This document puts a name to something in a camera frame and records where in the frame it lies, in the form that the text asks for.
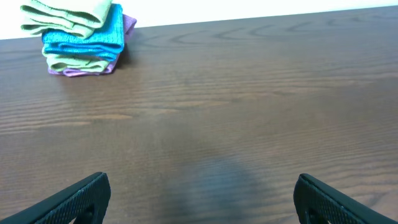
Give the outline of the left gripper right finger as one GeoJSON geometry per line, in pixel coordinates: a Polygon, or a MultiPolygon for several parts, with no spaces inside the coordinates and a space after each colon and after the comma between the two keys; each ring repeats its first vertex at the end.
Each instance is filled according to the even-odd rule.
{"type": "Polygon", "coordinates": [[[294,205],[301,224],[397,224],[309,174],[300,174],[294,205]]]}

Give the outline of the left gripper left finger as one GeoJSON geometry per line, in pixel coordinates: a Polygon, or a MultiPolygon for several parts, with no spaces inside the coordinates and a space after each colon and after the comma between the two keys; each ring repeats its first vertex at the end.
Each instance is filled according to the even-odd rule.
{"type": "Polygon", "coordinates": [[[1,220],[1,224],[102,224],[110,197],[108,176],[104,172],[96,172],[1,220]]]}

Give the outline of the green microfiber cloth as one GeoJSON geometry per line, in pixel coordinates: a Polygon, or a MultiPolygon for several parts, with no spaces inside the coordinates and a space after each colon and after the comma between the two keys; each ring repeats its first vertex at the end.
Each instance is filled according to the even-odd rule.
{"type": "Polygon", "coordinates": [[[112,0],[27,0],[21,30],[31,35],[50,29],[62,30],[81,39],[103,27],[112,0]]]}

